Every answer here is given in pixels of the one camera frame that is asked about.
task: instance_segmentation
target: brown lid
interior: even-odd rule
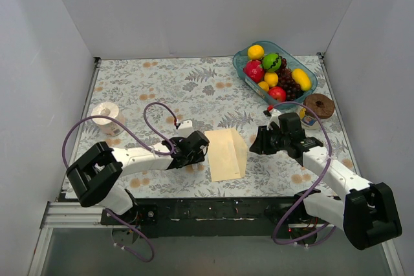
[[[321,119],[330,118],[335,111],[334,102],[323,94],[311,94],[305,98],[303,104],[311,108]]]

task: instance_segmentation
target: cable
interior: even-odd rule
[[[165,104],[163,104],[163,103],[159,103],[159,102],[154,102],[154,103],[149,103],[146,107],[145,107],[145,109],[144,109],[144,121],[145,121],[145,123],[148,125],[148,127],[155,133],[155,134],[157,134],[158,136],[160,136],[162,139],[164,139],[166,142],[168,142],[168,144],[170,145],[170,147],[171,147],[171,150],[169,151],[169,152],[161,152],[161,151],[156,151],[156,150],[154,150],[154,153],[155,154],[158,154],[158,155],[171,155],[171,154],[173,154],[174,152],[175,152],[175,150],[174,150],[174,145],[173,145],[173,143],[168,139],[168,138],[166,138],[163,134],[161,134],[160,132],[158,132],[149,122],[148,122],[148,120],[147,120],[147,116],[146,116],[146,112],[147,112],[147,109],[150,107],[150,106],[152,106],[152,105],[161,105],[161,106],[163,106],[163,107],[165,107],[165,108],[167,108],[167,110],[173,115],[173,117],[174,117],[174,120],[177,120],[177,117],[175,116],[175,114],[174,114],[174,112],[169,108],[169,107],[167,107]],[[131,136],[132,136],[132,138],[134,138],[144,149],[147,149],[148,151],[151,151],[151,152],[153,152],[153,150],[152,150],[152,148],[150,148],[146,143],[144,143],[143,141],[141,141],[138,137],[136,137],[136,135],[134,134],[134,133],[132,133],[124,124],[122,124],[121,122],[119,122],[118,120],[116,120],[116,119],[114,119],[114,118],[111,118],[110,116],[88,116],[88,117],[86,117],[86,118],[84,118],[84,119],[82,119],[82,120],[80,120],[80,121],[78,121],[78,122],[76,122],[76,124],[75,125],[73,125],[72,126],[72,128],[69,130],[69,132],[67,133],[67,135],[66,135],[66,137],[65,137],[65,139],[64,139],[64,141],[63,141],[63,145],[62,145],[62,160],[63,160],[63,163],[65,164],[65,167],[66,168],[68,168],[69,167],[69,165],[68,165],[68,163],[67,163],[67,160],[66,160],[66,155],[65,155],[65,153],[66,153],[66,145],[67,145],[67,141],[69,140],[69,137],[71,136],[71,134],[73,133],[73,131],[79,126],[79,125],[81,125],[83,122],[86,122],[87,120],[91,120],[91,119],[98,119],[98,118],[101,118],[101,119],[107,119],[107,120],[110,120],[110,121],[112,121],[112,122],[114,122],[114,123],[116,123],[117,125],[119,125],[119,126],[121,126],[124,130],[125,130],[125,132],[127,132],[128,134],[130,134]]]
[[[278,224],[276,225],[273,234],[272,234],[272,239],[275,242],[275,244],[278,245],[288,245],[288,244],[294,244],[297,243],[303,239],[307,239],[308,237],[319,233],[321,230],[323,230],[324,228],[326,228],[328,226],[328,223],[325,223],[323,226],[321,226],[320,228],[316,229],[315,231],[312,231],[306,235],[303,235],[301,237],[298,237],[296,239],[291,239],[291,240],[280,240],[280,239],[276,239],[276,235],[278,234],[278,231],[280,230],[280,227],[282,226],[282,224],[284,223],[284,221],[286,221],[286,219],[289,217],[289,215],[303,202],[303,200],[312,192],[312,190],[322,181],[323,177],[325,176],[326,172],[328,171],[328,168],[331,164],[331,156],[332,156],[332,144],[331,141],[329,140],[328,134],[326,133],[326,129],[323,126],[321,120],[319,119],[318,115],[309,107],[301,104],[301,103],[296,103],[295,101],[284,101],[283,103],[279,103],[275,106],[273,106],[273,109],[275,109],[276,107],[282,106],[282,105],[286,105],[286,104],[293,104],[293,105],[298,105],[301,106],[305,109],[307,109],[310,113],[312,113],[314,115],[314,117],[316,118],[316,120],[318,121],[319,125],[321,125],[321,130],[323,132],[323,134],[325,135],[326,138],[326,142],[328,144],[328,155],[329,158],[327,160],[327,163],[325,165],[325,167],[323,168],[323,171],[321,173],[321,175],[319,176],[318,179],[316,179],[316,181],[313,183],[313,185],[310,186],[310,188],[308,190],[306,190],[306,192],[304,192],[304,194],[302,194],[299,199],[288,209],[288,211],[281,217],[281,219],[279,220]],[[314,244],[310,244],[308,246],[317,246],[319,244],[321,244],[322,242],[324,242],[325,240],[327,240],[334,232],[336,227],[333,227],[331,229],[331,231],[321,240],[319,240],[318,242],[315,242]]]
[[[128,224],[127,222],[123,221],[121,218],[119,218],[117,215],[115,215],[115,213],[108,209],[105,208],[104,209],[106,213],[110,214],[111,217],[113,217],[116,221],[118,221],[119,223],[127,226],[129,229],[131,229],[132,231],[134,231],[135,233],[137,233],[138,235],[140,235],[143,239],[145,239],[145,241],[147,242],[148,246],[151,248],[151,257],[149,259],[141,256],[139,253],[137,253],[135,250],[132,250],[130,247],[127,247],[123,244],[119,244],[117,242],[114,243],[115,246],[118,246],[119,248],[121,248],[122,250],[126,250],[130,253],[132,253],[134,256],[136,256],[138,259],[140,259],[142,262],[148,263],[151,262],[154,257],[155,257],[155,248],[154,245],[152,244],[152,242],[138,229],[134,228],[132,225]]]

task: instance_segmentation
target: red apple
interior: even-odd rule
[[[267,94],[269,94],[271,98],[274,98],[280,102],[286,100],[286,92],[281,87],[272,87]]]
[[[259,60],[249,61],[243,71],[256,83],[259,83],[265,75],[265,71],[261,67],[261,62]]]

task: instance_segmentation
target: gray floor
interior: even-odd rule
[[[139,240],[135,250],[146,250]],[[268,237],[153,239],[145,264],[111,242],[110,229],[55,229],[42,275],[390,275],[381,246],[359,251],[341,231],[304,250]]]

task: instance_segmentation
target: beige paper bag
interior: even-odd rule
[[[212,181],[239,179],[246,174],[247,144],[236,129],[204,133],[209,139],[208,163]]]

